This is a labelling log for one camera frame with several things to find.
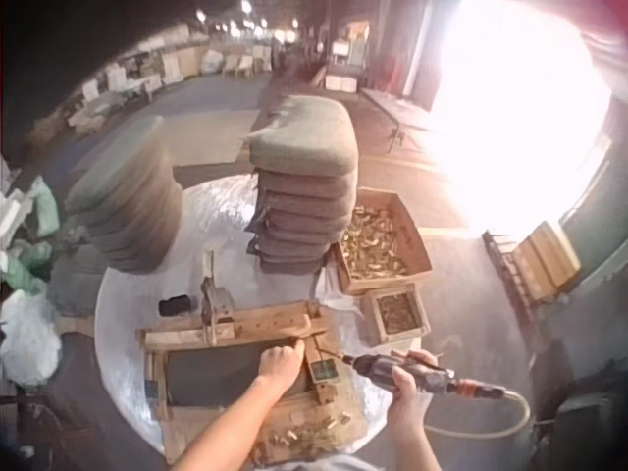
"warehouse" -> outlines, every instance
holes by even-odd
[[[0,417],[35,469],[167,469],[292,337],[254,465],[395,469],[392,396],[331,354],[391,348],[530,404],[436,394],[443,469],[625,461],[621,2],[34,3],[3,6]]]

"white chair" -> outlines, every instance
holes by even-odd
[[[235,78],[240,74],[244,74],[247,79],[253,77],[253,56],[242,56],[235,71]]]
[[[230,54],[225,59],[225,66],[223,67],[223,76],[233,73],[237,74],[237,64],[239,63],[239,57],[236,54]]]

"green cushion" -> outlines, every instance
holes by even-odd
[[[289,96],[266,128],[247,141],[250,162],[283,174],[339,177],[357,168],[353,124],[337,101]]]

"stack of cushions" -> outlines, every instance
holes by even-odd
[[[315,272],[355,205],[358,151],[348,113],[334,100],[290,96],[248,144],[259,178],[248,253],[266,273]]]
[[[109,266],[148,273],[162,262],[175,239],[182,191],[161,140],[163,118],[142,118],[111,142],[72,188],[66,209],[86,227]]]

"white plastic bag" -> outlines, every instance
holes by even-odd
[[[61,340],[45,288],[35,296],[15,291],[2,305],[0,322],[6,335],[0,361],[7,378],[21,386],[44,384],[61,357]]]
[[[223,55],[218,51],[209,49],[200,61],[202,74],[217,74],[223,66]]]

